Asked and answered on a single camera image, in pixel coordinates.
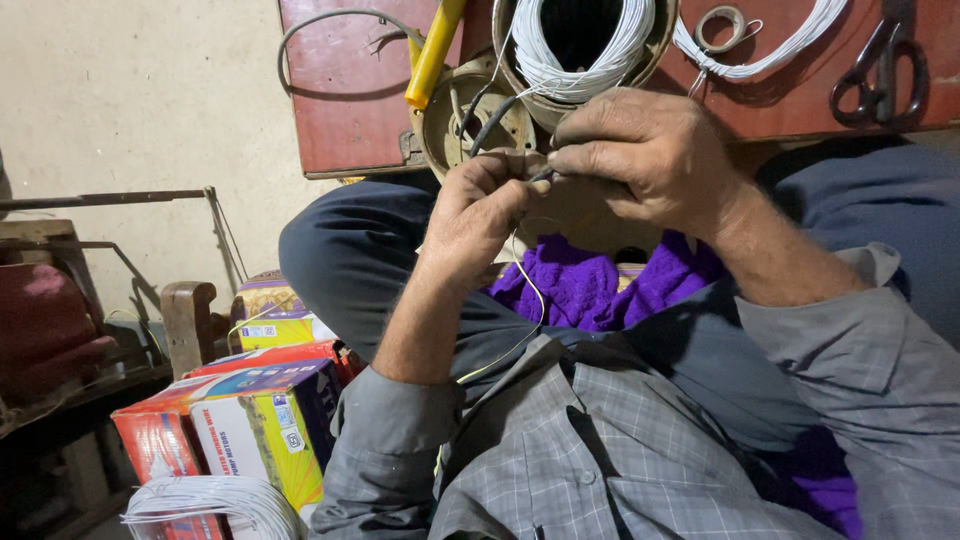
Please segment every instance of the yellow pipe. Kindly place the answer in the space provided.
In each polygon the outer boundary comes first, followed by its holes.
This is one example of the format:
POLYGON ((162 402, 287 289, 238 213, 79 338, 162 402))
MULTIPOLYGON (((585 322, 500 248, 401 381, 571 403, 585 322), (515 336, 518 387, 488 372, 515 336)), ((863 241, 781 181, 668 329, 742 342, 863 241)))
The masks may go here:
MULTIPOLYGON (((417 34, 420 33, 419 28, 414 29, 417 34)), ((420 46, 417 45, 417 42, 413 40, 412 37, 407 37, 407 50, 410 51, 410 74, 413 75, 417 71, 417 61, 420 59, 420 46)))
POLYGON ((460 24, 460 17, 464 15, 466 4, 467 0, 443 0, 437 8, 433 24, 426 35, 426 43, 423 44, 423 51, 417 60, 417 68, 414 69, 410 85, 403 95, 411 106, 426 109, 426 104, 430 102, 430 95, 437 84, 437 78, 440 77, 440 71, 444 68, 446 52, 457 32, 457 25, 460 24))

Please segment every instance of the gray checkered shirt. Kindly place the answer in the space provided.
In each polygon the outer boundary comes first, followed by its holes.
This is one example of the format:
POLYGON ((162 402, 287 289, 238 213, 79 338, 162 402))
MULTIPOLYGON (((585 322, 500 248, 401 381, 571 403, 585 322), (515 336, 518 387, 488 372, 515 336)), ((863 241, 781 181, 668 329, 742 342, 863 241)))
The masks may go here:
MULTIPOLYGON (((874 277, 898 262, 873 244, 845 255, 874 277)), ((847 451, 864 538, 958 537, 956 351, 887 288, 807 307, 738 302, 748 334, 847 451)), ((311 534, 838 537, 762 500, 701 408, 618 343, 571 353, 541 336, 462 418, 455 384, 403 384, 365 370, 338 407, 311 534)))

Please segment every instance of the dark blue trousers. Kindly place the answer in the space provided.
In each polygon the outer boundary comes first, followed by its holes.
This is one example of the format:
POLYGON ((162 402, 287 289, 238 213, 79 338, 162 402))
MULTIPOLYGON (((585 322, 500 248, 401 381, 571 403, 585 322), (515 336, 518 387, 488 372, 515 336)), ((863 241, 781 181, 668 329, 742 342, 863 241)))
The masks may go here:
MULTIPOLYGON (((954 347, 960 344, 960 161, 897 137, 836 139, 781 154, 757 181, 831 251, 885 242, 903 256, 895 285, 954 347)), ((300 213, 279 241, 280 269, 307 307, 362 358, 417 260, 439 186, 429 173, 337 188, 300 213)), ((739 326, 735 284, 715 283, 623 333, 640 357, 710 412, 738 444, 783 452, 819 424, 786 376, 739 326)), ((452 377, 489 364, 534 324, 473 293, 461 313, 452 377)), ((573 347, 593 334, 545 333, 573 347)), ((467 387, 488 388, 522 354, 467 387)))

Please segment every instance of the hand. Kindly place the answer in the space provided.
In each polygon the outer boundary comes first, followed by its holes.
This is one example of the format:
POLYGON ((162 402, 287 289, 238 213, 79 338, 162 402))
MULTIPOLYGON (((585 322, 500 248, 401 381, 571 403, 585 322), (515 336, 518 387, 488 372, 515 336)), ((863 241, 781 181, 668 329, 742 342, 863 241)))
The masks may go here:
POLYGON ((493 262, 529 205, 550 182, 524 182, 546 166, 533 151, 496 149, 446 175, 430 216, 418 270, 431 279, 471 290, 493 262))
POLYGON ((596 185, 617 215, 707 243, 754 190, 733 170, 700 108, 683 97, 612 88, 564 118, 553 144, 559 150, 550 166, 600 179, 596 185))

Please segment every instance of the fingernail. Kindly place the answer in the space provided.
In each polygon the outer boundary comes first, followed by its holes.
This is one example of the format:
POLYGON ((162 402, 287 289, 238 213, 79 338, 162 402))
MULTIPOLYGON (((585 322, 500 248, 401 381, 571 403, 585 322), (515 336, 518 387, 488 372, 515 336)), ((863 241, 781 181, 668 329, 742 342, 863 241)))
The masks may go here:
POLYGON ((551 185, 549 180, 537 180, 531 185, 540 195, 546 195, 550 192, 551 185))

